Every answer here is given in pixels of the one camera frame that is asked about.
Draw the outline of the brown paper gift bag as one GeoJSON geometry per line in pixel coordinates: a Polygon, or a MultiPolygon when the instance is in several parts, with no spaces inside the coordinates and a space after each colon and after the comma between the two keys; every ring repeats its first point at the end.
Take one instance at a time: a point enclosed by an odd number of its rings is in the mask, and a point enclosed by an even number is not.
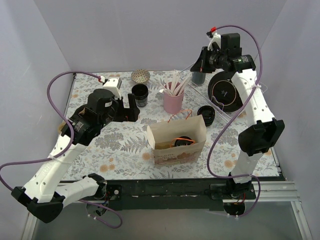
{"type": "Polygon", "coordinates": [[[158,167],[193,163],[207,141],[207,127],[202,115],[153,123],[147,126],[146,138],[158,167]]]}

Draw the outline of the black plastic cup lid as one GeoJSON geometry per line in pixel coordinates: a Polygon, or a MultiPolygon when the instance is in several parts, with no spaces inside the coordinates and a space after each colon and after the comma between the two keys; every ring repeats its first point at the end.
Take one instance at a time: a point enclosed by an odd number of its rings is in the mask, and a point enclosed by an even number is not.
{"type": "Polygon", "coordinates": [[[181,137],[178,137],[176,138],[174,141],[173,141],[173,146],[174,147],[181,147],[181,146],[190,146],[190,145],[193,145],[195,144],[196,141],[191,139],[190,137],[188,136],[181,136],[181,137]]]}

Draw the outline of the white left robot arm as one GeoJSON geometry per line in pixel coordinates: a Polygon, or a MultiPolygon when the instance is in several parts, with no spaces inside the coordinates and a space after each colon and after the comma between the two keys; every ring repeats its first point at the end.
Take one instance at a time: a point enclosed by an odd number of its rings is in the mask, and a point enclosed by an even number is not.
{"type": "Polygon", "coordinates": [[[140,113],[135,95],[128,94],[129,107],[122,98],[107,89],[95,89],[87,103],[77,108],[58,136],[57,142],[37,173],[24,186],[16,186],[11,195],[44,223],[53,221],[71,203],[86,197],[102,200],[107,193],[106,180],[91,173],[65,187],[59,183],[73,161],[111,122],[136,122],[140,113]]]}

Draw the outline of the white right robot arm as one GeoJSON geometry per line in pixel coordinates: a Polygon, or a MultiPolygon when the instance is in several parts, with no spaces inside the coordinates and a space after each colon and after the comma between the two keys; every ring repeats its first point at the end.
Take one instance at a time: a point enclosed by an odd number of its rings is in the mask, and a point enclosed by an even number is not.
{"type": "Polygon", "coordinates": [[[260,89],[260,73],[251,55],[244,55],[238,33],[207,33],[208,46],[201,49],[199,58],[190,68],[194,73],[211,74],[219,70],[211,80],[228,80],[235,88],[242,105],[238,113],[246,112],[247,129],[238,135],[240,153],[233,170],[225,177],[222,192],[232,199],[243,196],[252,189],[253,172],[264,153],[275,145],[285,123],[276,119],[269,109],[260,89]]]}

